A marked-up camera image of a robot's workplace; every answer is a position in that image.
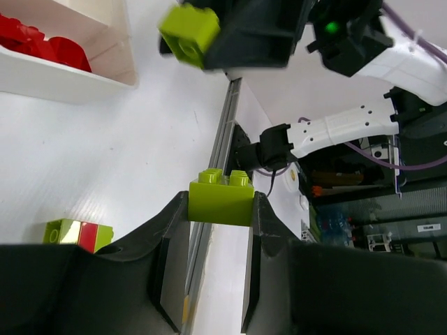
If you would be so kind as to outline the red round lego piece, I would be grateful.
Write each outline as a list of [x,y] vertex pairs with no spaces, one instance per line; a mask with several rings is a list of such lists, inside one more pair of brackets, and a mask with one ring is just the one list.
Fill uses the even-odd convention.
[[52,37],[49,43],[60,64],[91,72],[87,55],[83,48],[76,42],[64,37]]

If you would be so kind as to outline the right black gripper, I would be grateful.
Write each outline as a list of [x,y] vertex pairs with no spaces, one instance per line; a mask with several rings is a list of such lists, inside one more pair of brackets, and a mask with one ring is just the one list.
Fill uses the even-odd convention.
[[[380,22],[382,1],[182,1],[211,8],[220,32],[205,54],[201,70],[284,68],[310,24],[325,68],[352,77],[394,46]],[[173,53],[160,35],[159,52]]]

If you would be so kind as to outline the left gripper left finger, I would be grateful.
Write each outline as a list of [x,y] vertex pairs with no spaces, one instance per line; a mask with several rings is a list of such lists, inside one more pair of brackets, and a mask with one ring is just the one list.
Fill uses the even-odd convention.
[[189,252],[188,194],[90,253],[1,247],[2,334],[178,334]]

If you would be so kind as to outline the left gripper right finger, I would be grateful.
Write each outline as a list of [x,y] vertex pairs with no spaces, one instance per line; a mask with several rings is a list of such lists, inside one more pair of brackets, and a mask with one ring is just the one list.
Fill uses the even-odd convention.
[[243,334],[445,334],[446,263],[300,241],[254,196]]

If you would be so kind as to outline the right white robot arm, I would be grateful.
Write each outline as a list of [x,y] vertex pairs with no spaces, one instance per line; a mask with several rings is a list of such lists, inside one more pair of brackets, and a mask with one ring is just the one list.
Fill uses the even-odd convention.
[[264,130],[235,151],[245,171],[276,172],[310,153],[362,137],[412,138],[444,131],[446,51],[383,1],[185,1],[161,20],[159,51],[201,70],[284,68],[312,25],[323,66],[383,80],[381,99],[321,119]]

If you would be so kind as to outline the long red lego brick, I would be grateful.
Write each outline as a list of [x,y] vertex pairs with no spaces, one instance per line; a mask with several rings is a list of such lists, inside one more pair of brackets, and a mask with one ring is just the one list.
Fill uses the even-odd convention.
[[54,52],[44,37],[45,34],[36,27],[24,25],[18,19],[1,15],[1,46],[6,49],[51,59]]

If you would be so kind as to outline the long green lego brick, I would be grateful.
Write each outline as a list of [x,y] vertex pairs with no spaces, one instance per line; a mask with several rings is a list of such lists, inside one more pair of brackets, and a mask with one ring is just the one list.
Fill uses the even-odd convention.
[[209,168],[189,184],[188,219],[193,222],[249,227],[255,189],[246,172]]

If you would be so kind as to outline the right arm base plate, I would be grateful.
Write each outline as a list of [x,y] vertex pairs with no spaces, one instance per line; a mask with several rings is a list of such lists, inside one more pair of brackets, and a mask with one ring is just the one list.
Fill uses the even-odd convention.
[[229,175],[233,170],[240,170],[253,179],[254,170],[260,167],[258,143],[252,144],[242,127],[236,124],[230,142],[226,174]]

